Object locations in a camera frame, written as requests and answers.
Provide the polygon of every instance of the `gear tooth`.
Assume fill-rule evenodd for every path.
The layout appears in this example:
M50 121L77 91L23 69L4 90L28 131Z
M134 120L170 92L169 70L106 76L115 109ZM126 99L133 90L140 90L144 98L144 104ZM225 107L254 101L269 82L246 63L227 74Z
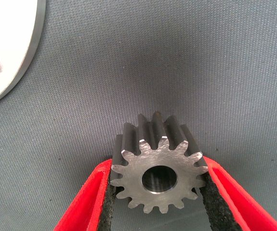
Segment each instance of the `gear tooth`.
M154 112L151 123L155 137L155 142L158 145L158 147L168 146L169 141L166 135L163 119L160 112Z
M161 205L158 208L159 208L159 211L161 213L167 213L168 212L168 206L167 205Z
M110 181L110 184L115 187L123 186L121 179L114 179Z
M124 198L129 197L129 195L127 194L127 192L126 192L125 190L123 190L123 191L119 192L119 193L116 195L116 197L117 197L118 199L124 199Z
M133 154L137 153L138 139L136 134L136 127L133 124L125 123L123 126L123 136L121 152L131 152Z
M198 198L198 196L196 193L189 191L186 195L186 198L191 199L191 200L196 200Z
M176 149L181 143L183 143L183 145L180 146L181 150L184 149L185 145L187 148L187 144L185 144L187 143L186 137L174 115L167 118L165 121L165 128L171 150Z
M128 162L130 162L131 159L136 157L133 153L131 153L129 151L125 151L125 150L122 151L121 155Z
M195 154L201 152L194 137L192 136L190 130L187 128L185 124L181 125L181 129L186 137L186 140L188 141L188 152L189 154Z
M194 182L195 188L201 188L201 187L205 187L205 186L206 186L206 182L204 182L203 180L195 180L195 182Z
M178 144L178 146L175 148L175 151L178 153L181 153L182 155L185 154L185 152L187 151L187 147L188 147L188 142L187 141L182 141L180 144Z
M198 152L198 153L194 153L194 154L191 154L189 156L189 159L191 161L191 163L196 163L198 160L200 160L202 158L202 153L201 152Z
M128 204L128 208L135 208L137 207L139 204L136 203L134 200L131 200Z
M178 209L182 209L182 208L185 207L185 205L184 205L184 203L183 203L182 200L180 200L180 201L178 201L178 202L175 202L173 205L174 205L176 208L178 208Z
M111 170L113 170L114 172L117 172L119 174L124 174L125 166L123 166L123 165L112 165Z
M121 144L122 144L122 135L117 135L115 139L115 147L113 152L113 163L112 165L125 165L126 161L122 158L121 155ZM110 180L118 179L121 176L119 173L112 171L110 173Z
M153 206L151 205L145 205L144 206L144 213L150 213L153 209Z
M149 124L142 114L138 115L138 140L139 140L139 149L141 152L148 151L151 149L151 135Z
M208 172L208 167L207 166L195 167L194 170L196 173L201 175L201 174Z

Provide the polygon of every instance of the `metal plate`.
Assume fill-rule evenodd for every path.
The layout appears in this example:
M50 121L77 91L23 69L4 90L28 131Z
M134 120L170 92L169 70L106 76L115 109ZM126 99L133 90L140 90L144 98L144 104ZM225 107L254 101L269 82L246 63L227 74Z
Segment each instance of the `metal plate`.
M37 49L46 0L0 0L0 99L20 80Z

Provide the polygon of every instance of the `gray fabric background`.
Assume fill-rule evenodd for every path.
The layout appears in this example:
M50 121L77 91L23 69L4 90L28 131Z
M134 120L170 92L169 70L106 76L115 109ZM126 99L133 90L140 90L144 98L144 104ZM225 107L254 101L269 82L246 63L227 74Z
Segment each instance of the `gray fabric background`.
M38 51L0 101L0 231L52 230L124 122L186 123L277 219L277 0L48 0ZM209 228L201 199L112 231Z

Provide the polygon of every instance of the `metal gear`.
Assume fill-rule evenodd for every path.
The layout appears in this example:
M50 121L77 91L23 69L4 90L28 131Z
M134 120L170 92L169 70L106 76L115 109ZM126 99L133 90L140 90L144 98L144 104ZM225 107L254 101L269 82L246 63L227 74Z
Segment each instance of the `metal gear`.
M145 213L155 206L167 213L168 205L181 209L183 198L198 197L194 188L205 185L200 175L208 171L201 158L190 131L174 116L163 122L155 112L148 122L140 114L138 127L125 123L116 137L110 183L124 188L116 197L130 197L129 208L143 204Z

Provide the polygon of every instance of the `red clamp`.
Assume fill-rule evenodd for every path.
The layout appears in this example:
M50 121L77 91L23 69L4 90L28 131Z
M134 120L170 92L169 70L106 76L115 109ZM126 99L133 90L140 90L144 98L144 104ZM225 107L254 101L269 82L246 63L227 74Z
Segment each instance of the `red clamp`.
M274 220L217 162L204 157L209 174L244 231L277 231ZM100 163L89 176L55 231L96 231L112 160Z

